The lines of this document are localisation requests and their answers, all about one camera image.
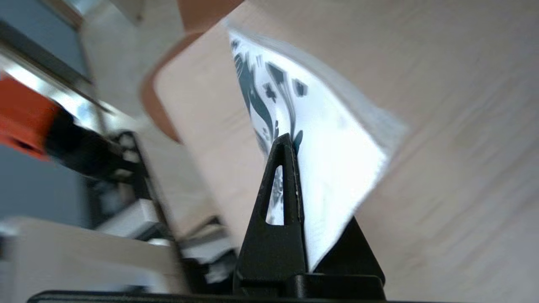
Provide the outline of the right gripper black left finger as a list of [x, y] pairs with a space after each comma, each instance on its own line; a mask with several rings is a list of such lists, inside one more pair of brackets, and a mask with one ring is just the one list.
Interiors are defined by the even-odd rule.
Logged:
[[[281, 226], [266, 222], [278, 167], [283, 169]], [[285, 295], [287, 281], [307, 271], [304, 207], [294, 144], [289, 134], [275, 140], [234, 272], [235, 295]]]

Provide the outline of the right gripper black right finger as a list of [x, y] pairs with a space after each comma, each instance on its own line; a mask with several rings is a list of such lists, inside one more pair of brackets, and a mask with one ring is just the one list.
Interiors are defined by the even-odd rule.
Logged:
[[355, 218], [315, 272], [320, 297], [385, 297], [385, 274]]

